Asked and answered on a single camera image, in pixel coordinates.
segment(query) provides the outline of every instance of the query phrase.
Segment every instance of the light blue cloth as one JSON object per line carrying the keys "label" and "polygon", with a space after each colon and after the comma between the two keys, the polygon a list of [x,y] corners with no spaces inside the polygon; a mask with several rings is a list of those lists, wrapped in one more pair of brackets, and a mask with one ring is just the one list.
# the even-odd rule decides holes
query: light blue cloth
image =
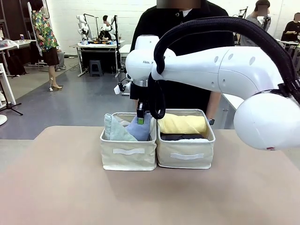
{"label": "light blue cloth", "polygon": [[137,123],[137,117],[135,116],[131,124],[126,127],[126,130],[135,137],[139,142],[145,142],[149,140],[150,135],[150,123],[151,114],[145,114],[144,124]]}
{"label": "light blue cloth", "polygon": [[110,114],[104,116],[104,126],[105,126],[105,137],[110,141],[127,141],[136,142],[137,139],[133,137],[126,129],[123,127],[116,118]]}

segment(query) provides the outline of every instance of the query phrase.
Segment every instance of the black bag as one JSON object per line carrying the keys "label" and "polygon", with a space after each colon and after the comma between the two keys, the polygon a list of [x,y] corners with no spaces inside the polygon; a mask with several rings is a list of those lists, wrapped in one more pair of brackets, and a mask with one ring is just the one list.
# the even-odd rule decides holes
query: black bag
{"label": "black bag", "polygon": [[13,55],[7,59],[7,67],[11,75],[27,74],[18,56]]}

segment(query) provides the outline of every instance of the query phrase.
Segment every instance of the white wall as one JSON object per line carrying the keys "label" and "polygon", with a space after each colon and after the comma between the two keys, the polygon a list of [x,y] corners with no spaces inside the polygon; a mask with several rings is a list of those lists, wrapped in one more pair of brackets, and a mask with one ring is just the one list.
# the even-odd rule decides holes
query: white wall
{"label": "white wall", "polygon": [[[239,9],[249,6],[248,14],[255,7],[257,0],[211,0],[211,2],[227,10],[230,16],[238,14]],[[296,8],[296,0],[270,0],[270,13],[272,24],[269,33],[275,38],[280,38],[286,24],[293,19],[293,15],[300,11]],[[118,15],[119,34],[126,44],[130,44],[135,27],[141,14],[156,4],[156,0],[47,0],[48,10],[53,26],[53,31],[62,49],[67,54],[76,54],[70,45],[81,40],[78,33],[78,20],[76,15],[83,13],[99,17],[98,27],[102,26],[104,15]],[[93,18],[87,18],[92,31],[96,34],[96,25]]]}

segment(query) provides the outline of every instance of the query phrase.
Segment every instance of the floral shirt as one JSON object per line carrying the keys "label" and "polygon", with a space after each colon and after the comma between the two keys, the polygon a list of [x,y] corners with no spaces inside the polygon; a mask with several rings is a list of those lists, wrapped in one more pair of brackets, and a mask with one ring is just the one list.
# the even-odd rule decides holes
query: floral shirt
{"label": "floral shirt", "polygon": [[50,48],[56,48],[58,46],[52,28],[48,20],[42,16],[41,11],[32,12],[32,23],[35,32],[39,30],[40,35],[45,39],[44,42],[38,40],[38,45],[40,46],[43,52],[47,52]]}

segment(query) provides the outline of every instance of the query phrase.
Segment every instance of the person in floral shirt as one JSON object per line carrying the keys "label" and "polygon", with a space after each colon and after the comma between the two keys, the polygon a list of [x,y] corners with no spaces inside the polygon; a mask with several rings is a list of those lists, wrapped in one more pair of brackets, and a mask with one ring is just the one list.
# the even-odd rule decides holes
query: person in floral shirt
{"label": "person in floral shirt", "polygon": [[38,45],[40,46],[44,62],[49,67],[49,82],[52,86],[61,89],[56,83],[55,66],[59,64],[57,55],[57,40],[53,34],[49,21],[43,17],[41,9],[44,7],[42,0],[30,0],[32,8],[32,24],[37,35]]}

